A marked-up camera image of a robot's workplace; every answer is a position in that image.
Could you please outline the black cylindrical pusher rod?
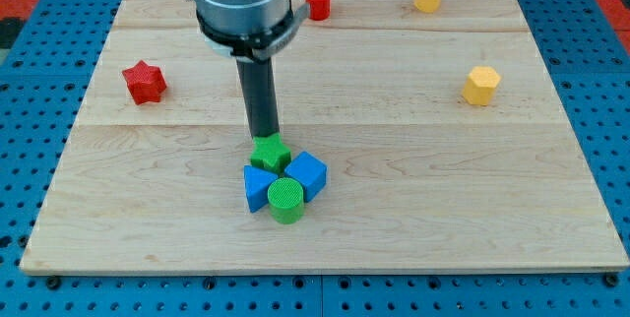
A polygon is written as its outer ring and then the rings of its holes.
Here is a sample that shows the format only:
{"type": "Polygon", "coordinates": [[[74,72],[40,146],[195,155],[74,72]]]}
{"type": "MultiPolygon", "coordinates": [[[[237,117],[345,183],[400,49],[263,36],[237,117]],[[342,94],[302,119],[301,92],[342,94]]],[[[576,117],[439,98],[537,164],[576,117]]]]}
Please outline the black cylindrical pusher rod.
{"type": "Polygon", "coordinates": [[[269,137],[278,133],[280,124],[272,61],[237,61],[236,65],[251,136],[269,137]]]}

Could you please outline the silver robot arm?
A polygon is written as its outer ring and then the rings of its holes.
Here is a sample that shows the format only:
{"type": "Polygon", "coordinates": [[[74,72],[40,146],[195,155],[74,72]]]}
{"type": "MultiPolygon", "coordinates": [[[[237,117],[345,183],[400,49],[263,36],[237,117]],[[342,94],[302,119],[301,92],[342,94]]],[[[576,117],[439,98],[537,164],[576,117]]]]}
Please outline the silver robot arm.
{"type": "Polygon", "coordinates": [[[272,58],[310,17],[310,5],[294,8],[292,0],[193,1],[208,45],[236,62],[250,134],[269,137],[278,133],[272,58]]]}

